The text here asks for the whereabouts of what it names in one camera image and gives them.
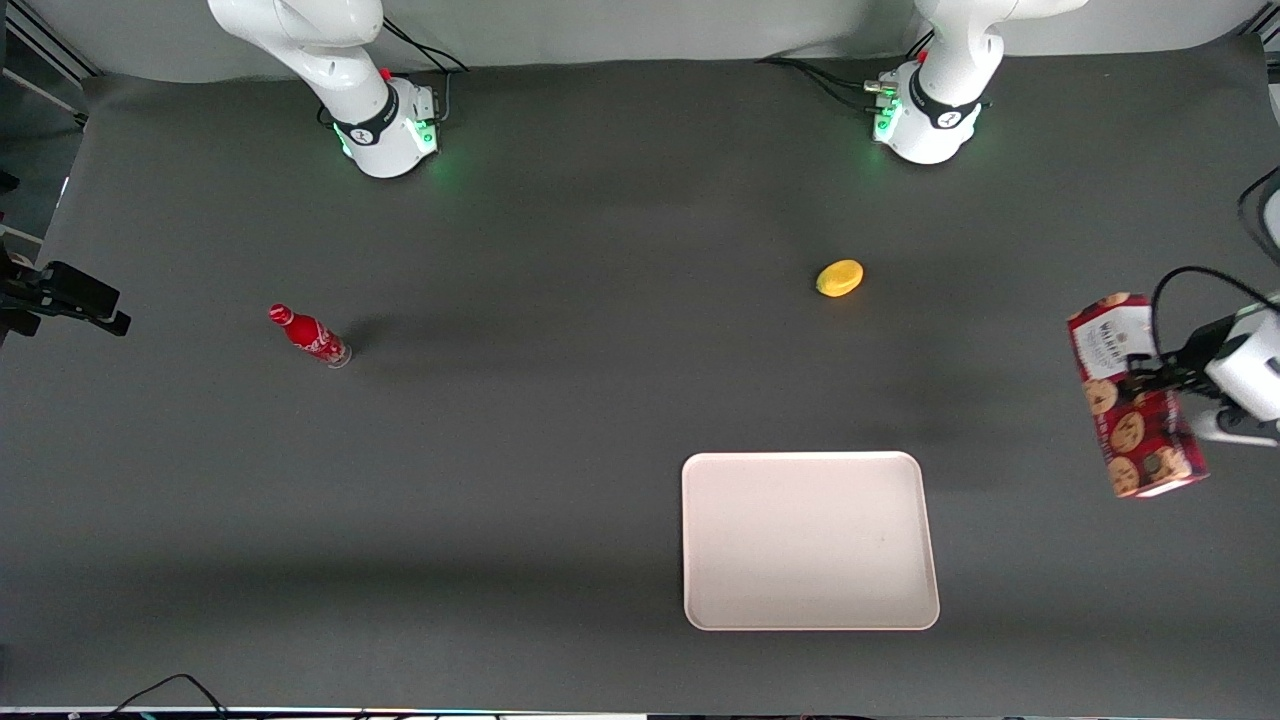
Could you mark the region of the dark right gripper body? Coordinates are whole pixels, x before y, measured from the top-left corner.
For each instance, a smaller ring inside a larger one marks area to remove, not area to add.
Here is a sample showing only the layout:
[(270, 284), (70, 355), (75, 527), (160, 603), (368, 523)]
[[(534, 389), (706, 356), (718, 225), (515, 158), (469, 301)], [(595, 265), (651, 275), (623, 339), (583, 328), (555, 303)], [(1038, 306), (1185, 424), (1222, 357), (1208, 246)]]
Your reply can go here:
[(33, 313), (29, 297), (19, 288), (27, 275), (35, 273), (33, 261), (20, 252), (12, 251), (1, 242), (1, 345), (12, 334), (35, 337), (40, 328), (40, 316)]

